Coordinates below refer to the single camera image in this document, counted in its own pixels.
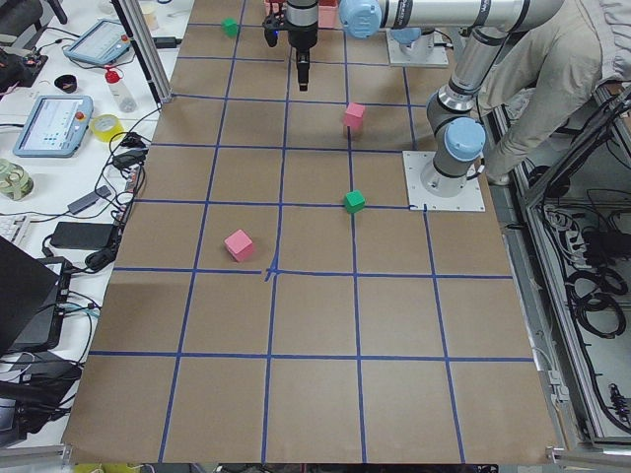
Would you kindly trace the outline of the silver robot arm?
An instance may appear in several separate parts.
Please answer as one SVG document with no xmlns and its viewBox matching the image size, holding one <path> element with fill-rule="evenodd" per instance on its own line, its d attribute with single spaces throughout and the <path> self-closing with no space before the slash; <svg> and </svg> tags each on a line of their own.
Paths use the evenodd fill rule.
<svg viewBox="0 0 631 473">
<path fill-rule="evenodd" d="M 534 29 L 551 19 L 560 1 L 341 1 L 338 16 L 343 30 L 367 38 L 381 29 L 468 27 L 471 36 L 449 82 L 430 98 L 427 118 L 436 137 L 437 153 L 423 185 L 437 195 L 456 195 L 464 183 L 470 158 L 459 157 L 460 141 L 448 137 L 460 121 L 476 131 L 484 129 L 469 117 L 480 86 L 506 38 Z"/>
<path fill-rule="evenodd" d="M 434 33 L 434 29 L 406 28 L 391 30 L 390 36 L 404 54 L 410 55 L 415 52 L 431 52 L 434 48 Z"/>
</svg>

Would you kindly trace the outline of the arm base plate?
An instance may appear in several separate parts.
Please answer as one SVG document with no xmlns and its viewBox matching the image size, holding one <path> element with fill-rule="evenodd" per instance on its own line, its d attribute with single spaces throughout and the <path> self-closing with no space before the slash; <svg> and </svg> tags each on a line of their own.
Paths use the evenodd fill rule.
<svg viewBox="0 0 631 473">
<path fill-rule="evenodd" d="M 431 52 L 415 52 L 410 55 L 404 54 L 398 47 L 398 43 L 390 36 L 390 31 L 386 31 L 386 41 L 388 49 L 389 64 L 401 67 L 423 67 L 423 68 L 447 68 L 449 59 L 447 55 L 448 42 L 443 36 L 434 33 L 434 48 Z"/>
<path fill-rule="evenodd" d="M 402 153 L 408 206 L 415 211 L 484 212 L 475 165 L 461 177 L 446 177 L 434 167 L 433 151 Z"/>
</svg>

